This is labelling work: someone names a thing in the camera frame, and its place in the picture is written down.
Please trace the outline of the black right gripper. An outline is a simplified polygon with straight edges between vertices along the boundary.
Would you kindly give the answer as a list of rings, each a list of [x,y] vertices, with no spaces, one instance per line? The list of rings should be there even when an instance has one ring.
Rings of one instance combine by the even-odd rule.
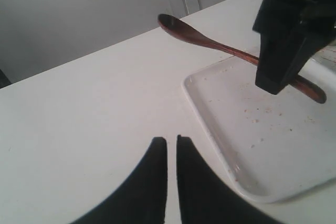
[[[255,84],[278,94],[335,40],[335,0],[262,0],[253,30],[260,34]]]

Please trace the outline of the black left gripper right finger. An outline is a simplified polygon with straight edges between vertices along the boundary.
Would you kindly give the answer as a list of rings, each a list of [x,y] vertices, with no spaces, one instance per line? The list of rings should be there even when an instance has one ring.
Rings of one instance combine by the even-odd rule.
[[[191,138],[177,136],[176,178],[182,223],[280,223],[233,192]]]

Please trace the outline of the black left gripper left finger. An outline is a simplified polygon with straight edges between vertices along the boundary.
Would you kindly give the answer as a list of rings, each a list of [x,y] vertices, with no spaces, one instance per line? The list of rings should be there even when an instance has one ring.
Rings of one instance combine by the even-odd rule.
[[[155,137],[126,180],[73,223],[165,223],[166,200],[167,143]]]

